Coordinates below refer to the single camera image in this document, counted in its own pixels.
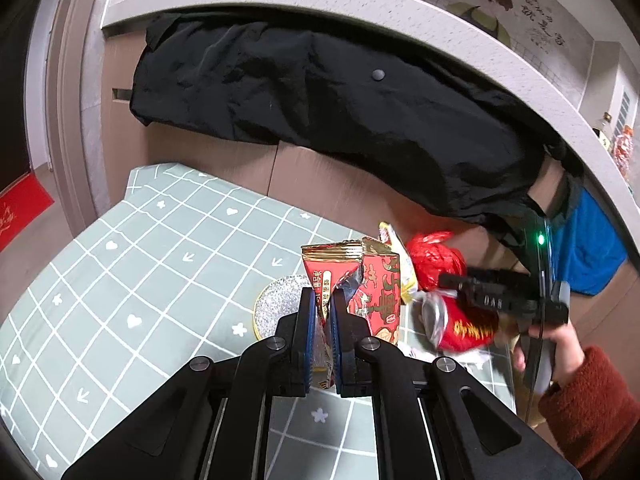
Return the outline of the red fuzzy sleeve forearm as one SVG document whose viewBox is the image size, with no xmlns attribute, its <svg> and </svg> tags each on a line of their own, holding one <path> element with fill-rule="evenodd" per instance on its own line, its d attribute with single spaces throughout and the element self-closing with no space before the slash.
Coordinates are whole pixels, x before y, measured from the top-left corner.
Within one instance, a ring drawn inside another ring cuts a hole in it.
<svg viewBox="0 0 640 480">
<path fill-rule="evenodd" d="M 639 402 L 602 349 L 564 386 L 551 386 L 539 401 L 564 457 L 585 479 L 639 477 Z"/>
</svg>

